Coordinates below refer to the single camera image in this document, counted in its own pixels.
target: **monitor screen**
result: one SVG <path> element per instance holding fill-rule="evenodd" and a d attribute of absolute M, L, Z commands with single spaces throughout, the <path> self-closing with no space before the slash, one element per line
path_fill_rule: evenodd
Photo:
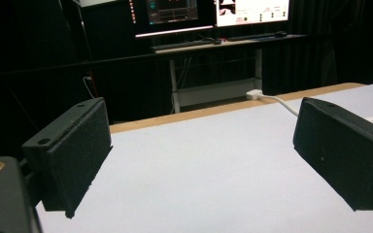
<path fill-rule="evenodd" d="M 135 37 L 209 29 L 215 24 L 214 0 L 129 0 Z"/>
<path fill-rule="evenodd" d="M 216 0 L 216 26 L 288 20 L 289 0 Z"/>

